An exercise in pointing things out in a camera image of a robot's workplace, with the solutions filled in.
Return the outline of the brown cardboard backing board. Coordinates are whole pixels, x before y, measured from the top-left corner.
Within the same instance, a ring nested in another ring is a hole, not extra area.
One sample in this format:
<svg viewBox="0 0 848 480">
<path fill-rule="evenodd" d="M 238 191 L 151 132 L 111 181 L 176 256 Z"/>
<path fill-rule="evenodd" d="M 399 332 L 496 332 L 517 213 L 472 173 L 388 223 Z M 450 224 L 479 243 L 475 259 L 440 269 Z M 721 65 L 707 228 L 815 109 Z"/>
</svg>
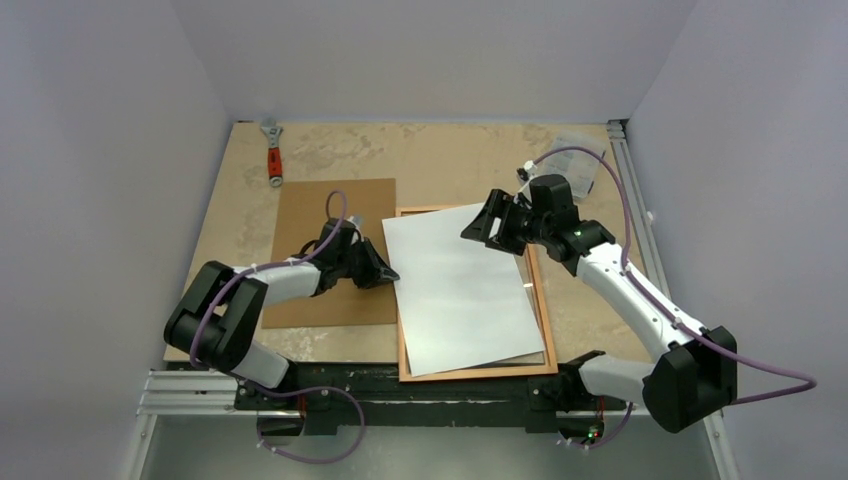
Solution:
<svg viewBox="0 0 848 480">
<path fill-rule="evenodd" d="M 392 178 L 291 182 L 282 187 L 271 260 L 282 261 L 317 239 L 327 220 L 325 201 L 334 190 L 345 193 L 347 215 L 362 218 L 362 232 L 380 257 L 389 259 L 382 221 L 395 216 L 396 181 Z M 298 298 L 263 311 L 264 329 L 394 325 L 394 287 L 359 289 L 349 279 L 314 298 Z"/>
</svg>

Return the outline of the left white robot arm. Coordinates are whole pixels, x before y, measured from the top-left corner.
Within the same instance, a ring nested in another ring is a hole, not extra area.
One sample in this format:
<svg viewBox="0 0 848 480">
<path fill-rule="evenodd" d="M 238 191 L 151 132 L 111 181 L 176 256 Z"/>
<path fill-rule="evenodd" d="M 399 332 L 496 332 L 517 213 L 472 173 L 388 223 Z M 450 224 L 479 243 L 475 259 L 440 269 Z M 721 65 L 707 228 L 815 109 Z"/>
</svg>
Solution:
<svg viewBox="0 0 848 480">
<path fill-rule="evenodd" d="M 347 279 L 361 290 L 391 285 L 399 274 L 381 257 L 353 219 L 331 218 L 318 238 L 283 261 L 231 267 L 205 263 L 167 320 L 167 345 L 207 366 L 259 385 L 272 408 L 297 399 L 290 361 L 254 338 L 268 306 L 324 294 Z"/>
</svg>

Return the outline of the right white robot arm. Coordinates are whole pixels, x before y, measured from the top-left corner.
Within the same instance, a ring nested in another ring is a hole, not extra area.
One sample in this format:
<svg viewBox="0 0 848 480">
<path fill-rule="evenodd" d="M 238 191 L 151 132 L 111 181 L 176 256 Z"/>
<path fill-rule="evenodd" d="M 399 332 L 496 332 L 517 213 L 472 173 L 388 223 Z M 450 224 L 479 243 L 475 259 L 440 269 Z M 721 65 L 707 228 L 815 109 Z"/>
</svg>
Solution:
<svg viewBox="0 0 848 480">
<path fill-rule="evenodd" d="M 561 406 L 613 397 L 645 407 L 665 431 L 678 433 L 737 399 L 736 363 L 708 346 L 736 352 L 735 337 L 724 327 L 706 328 L 646 284 L 614 236 L 598 221 L 581 219 L 563 176 L 536 177 L 517 195 L 492 190 L 460 236 L 515 255 L 542 246 L 598 293 L 648 351 L 648 363 L 601 351 L 566 363 L 556 396 Z"/>
</svg>

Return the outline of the clear plastic screw box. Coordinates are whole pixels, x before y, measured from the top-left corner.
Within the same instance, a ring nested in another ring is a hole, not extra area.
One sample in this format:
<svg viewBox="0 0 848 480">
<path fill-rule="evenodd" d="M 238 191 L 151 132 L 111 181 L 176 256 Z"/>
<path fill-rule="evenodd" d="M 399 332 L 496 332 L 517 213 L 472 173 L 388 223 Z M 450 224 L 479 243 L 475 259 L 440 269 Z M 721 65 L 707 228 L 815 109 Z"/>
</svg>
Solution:
<svg viewBox="0 0 848 480">
<path fill-rule="evenodd" d="M 551 144 L 551 149 L 581 147 L 604 156 L 606 144 L 575 130 L 562 130 Z M 572 196 L 583 200 L 589 196 L 600 163 L 590 154 L 579 150 L 563 151 L 544 161 L 547 173 L 563 175 L 570 184 Z"/>
</svg>

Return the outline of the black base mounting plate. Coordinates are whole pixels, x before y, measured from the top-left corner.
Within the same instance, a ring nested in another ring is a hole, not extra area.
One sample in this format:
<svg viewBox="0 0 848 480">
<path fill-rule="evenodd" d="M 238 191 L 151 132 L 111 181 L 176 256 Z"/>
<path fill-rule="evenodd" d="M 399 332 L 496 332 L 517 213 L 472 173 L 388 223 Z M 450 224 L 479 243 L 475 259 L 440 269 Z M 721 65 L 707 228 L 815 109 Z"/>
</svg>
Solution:
<svg viewBox="0 0 848 480">
<path fill-rule="evenodd" d="M 395 363 L 300 362 L 271 393 L 239 383 L 234 406 L 262 414 L 291 412 L 307 435 L 340 426 L 520 428 L 527 433 L 586 432 L 626 409 L 577 385 L 574 369 L 471 380 L 402 383 Z"/>
</svg>

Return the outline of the red handled adjustable wrench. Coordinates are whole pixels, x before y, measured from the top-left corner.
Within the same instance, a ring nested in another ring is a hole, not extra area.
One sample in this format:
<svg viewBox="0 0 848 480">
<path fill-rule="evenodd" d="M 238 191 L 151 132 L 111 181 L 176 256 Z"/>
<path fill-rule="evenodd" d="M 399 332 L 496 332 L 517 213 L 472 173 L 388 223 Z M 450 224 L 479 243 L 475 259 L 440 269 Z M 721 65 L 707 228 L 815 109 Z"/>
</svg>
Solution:
<svg viewBox="0 0 848 480">
<path fill-rule="evenodd" d="M 280 137 L 283 128 L 272 118 L 266 118 L 260 123 L 260 130 L 268 141 L 267 169 L 269 184 L 272 188 L 279 188 L 283 184 L 283 156 L 280 150 Z"/>
</svg>

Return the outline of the aluminium rail frame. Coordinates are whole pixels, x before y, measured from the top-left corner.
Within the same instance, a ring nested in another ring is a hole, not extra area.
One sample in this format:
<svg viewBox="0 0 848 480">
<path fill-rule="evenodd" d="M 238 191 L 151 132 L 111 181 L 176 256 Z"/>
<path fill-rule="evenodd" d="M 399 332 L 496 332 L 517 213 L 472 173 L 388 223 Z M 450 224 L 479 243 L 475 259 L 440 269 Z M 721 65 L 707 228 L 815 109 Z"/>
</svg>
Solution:
<svg viewBox="0 0 848 480">
<path fill-rule="evenodd" d="M 479 205 L 493 188 L 514 190 L 515 171 L 539 156 L 557 125 L 289 123 L 281 138 L 285 182 L 396 181 L 395 212 Z M 645 361 L 628 325 L 591 288 L 540 247 L 518 260 L 530 285 L 554 374 L 592 351 Z M 256 339 L 300 362 L 400 364 L 403 331 L 394 325 L 264 329 Z M 240 383 L 193 368 L 168 348 L 167 368 L 150 374 L 140 416 L 148 479 L 735 479 L 723 417 L 714 413 L 677 434 L 643 406 L 615 413 L 601 443 L 520 428 L 340 426 L 307 435 L 291 412 L 235 408 Z"/>
</svg>

